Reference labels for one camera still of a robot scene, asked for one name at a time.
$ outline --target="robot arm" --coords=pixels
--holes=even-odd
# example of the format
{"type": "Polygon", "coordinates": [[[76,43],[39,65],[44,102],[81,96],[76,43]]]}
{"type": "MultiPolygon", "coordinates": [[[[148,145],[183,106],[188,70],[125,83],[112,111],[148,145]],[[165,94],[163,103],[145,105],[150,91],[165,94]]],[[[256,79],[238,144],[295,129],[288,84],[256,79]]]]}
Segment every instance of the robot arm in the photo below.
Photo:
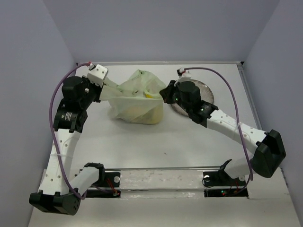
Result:
{"type": "Polygon", "coordinates": [[[102,164],[95,163],[86,164],[80,174],[70,181],[76,195],[70,191],[65,177],[70,175],[73,153],[88,117],[86,110],[92,102],[100,102],[107,73],[107,68],[90,64],[87,76],[69,77],[63,81],[63,99],[53,122],[60,154],[53,143],[45,176],[38,192],[32,193],[29,199],[30,204],[43,212],[74,215],[86,190],[94,183],[104,181],[105,169],[102,164]],[[65,174],[61,171],[58,156],[65,174]]]}
{"type": "MultiPolygon", "coordinates": [[[[180,78],[172,80],[167,88],[160,94],[167,104],[178,104],[188,113],[189,118],[195,123],[206,128],[218,131],[232,140],[242,143],[238,126],[241,126],[242,134],[247,150],[253,154],[250,164],[255,173],[270,178],[279,167],[286,153],[281,135],[272,130],[269,133],[254,129],[243,123],[237,124],[236,120],[225,114],[211,103],[201,100],[200,90],[189,79],[188,72],[177,70],[180,78]]],[[[212,174],[212,179],[207,179],[208,186],[230,185],[232,179],[250,174],[247,160],[227,160],[217,171],[212,174]]]]}

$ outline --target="plastic bag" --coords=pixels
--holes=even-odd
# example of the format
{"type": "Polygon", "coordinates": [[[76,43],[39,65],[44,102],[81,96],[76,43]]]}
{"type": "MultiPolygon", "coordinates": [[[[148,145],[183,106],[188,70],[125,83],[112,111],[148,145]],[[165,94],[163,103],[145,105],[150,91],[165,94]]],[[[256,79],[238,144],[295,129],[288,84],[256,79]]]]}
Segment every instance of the plastic bag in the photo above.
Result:
{"type": "Polygon", "coordinates": [[[137,70],[121,85],[106,78],[100,98],[111,105],[108,113],[111,118],[157,124],[163,118],[163,99],[159,91],[165,87],[151,72],[137,70]]]}

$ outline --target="gray wall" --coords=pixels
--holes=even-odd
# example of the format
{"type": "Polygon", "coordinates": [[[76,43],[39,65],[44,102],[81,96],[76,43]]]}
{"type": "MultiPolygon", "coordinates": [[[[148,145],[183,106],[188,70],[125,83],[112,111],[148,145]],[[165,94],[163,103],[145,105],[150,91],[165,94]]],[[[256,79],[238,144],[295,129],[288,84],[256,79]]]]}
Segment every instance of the gray wall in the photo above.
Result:
{"type": "Polygon", "coordinates": [[[281,132],[283,168],[303,225],[303,1],[281,0],[244,69],[263,129],[281,132]]]}
{"type": "Polygon", "coordinates": [[[243,61],[279,0],[44,0],[76,61],[243,61]]]}
{"type": "Polygon", "coordinates": [[[0,31],[0,226],[25,227],[51,148],[50,97],[74,60],[42,0],[2,0],[0,31]]]}

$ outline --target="white table surface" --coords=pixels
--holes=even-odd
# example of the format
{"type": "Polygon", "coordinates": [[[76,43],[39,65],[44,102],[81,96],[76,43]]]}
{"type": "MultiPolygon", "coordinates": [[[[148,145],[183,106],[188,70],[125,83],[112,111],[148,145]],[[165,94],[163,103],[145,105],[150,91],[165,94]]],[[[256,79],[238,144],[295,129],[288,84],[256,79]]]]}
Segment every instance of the white table surface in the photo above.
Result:
{"type": "MultiPolygon", "coordinates": [[[[126,81],[137,69],[148,70],[165,84],[177,79],[176,70],[185,65],[108,66],[108,77],[126,81]]],[[[222,73],[235,93],[240,120],[256,127],[237,66],[235,64],[200,65],[222,73]]],[[[86,75],[87,68],[77,71],[86,75]]],[[[214,104],[235,117],[234,104],[225,83],[214,73],[192,70],[193,79],[206,83],[214,94],[214,104]]],[[[87,162],[100,162],[106,168],[220,166],[229,158],[243,157],[241,145],[215,131],[193,123],[164,105],[164,118],[157,125],[129,124],[110,120],[107,102],[93,103],[79,140],[72,168],[87,162]]]]}
{"type": "MultiPolygon", "coordinates": [[[[256,127],[235,64],[111,65],[108,66],[108,77],[116,83],[122,83],[135,70],[141,69],[153,72],[168,84],[171,79],[177,78],[176,69],[190,66],[209,67],[223,74],[235,93],[240,120],[256,127]]],[[[76,73],[77,76],[85,74],[85,68],[76,73]]],[[[228,115],[235,116],[231,95],[220,78],[202,70],[193,70],[192,74],[193,79],[211,88],[215,105],[228,115]]],[[[219,166],[229,158],[244,155],[239,144],[196,125],[173,112],[168,105],[164,106],[164,118],[157,125],[109,120],[108,109],[108,103],[93,103],[89,108],[89,117],[74,153],[72,172],[78,171],[87,162],[100,162],[106,168],[219,166]]],[[[122,174],[121,184],[125,177],[122,174]]],[[[179,180],[179,177],[172,176],[172,179],[179,180]]],[[[147,178],[140,175],[137,176],[137,182],[146,182],[147,188],[150,186],[147,178]]],[[[47,214],[34,208],[29,227],[300,226],[279,169],[270,179],[255,176],[248,190],[249,199],[204,198],[201,193],[175,198],[160,196],[158,193],[153,199],[86,199],[81,202],[75,216],[47,214]]]]}

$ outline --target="round metal disc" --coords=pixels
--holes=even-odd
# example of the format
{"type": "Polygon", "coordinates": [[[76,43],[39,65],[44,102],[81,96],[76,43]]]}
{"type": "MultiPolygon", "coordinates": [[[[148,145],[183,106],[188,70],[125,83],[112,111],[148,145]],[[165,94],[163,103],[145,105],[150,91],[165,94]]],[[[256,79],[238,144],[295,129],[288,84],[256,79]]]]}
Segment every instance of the round metal disc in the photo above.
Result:
{"type": "MultiPolygon", "coordinates": [[[[214,104],[213,92],[205,83],[202,83],[201,81],[195,80],[195,79],[191,79],[190,81],[192,81],[200,89],[200,94],[201,94],[202,100],[207,101],[211,104],[214,104]]],[[[177,113],[184,115],[184,116],[188,116],[188,114],[177,104],[171,104],[171,107],[177,113]]]]}

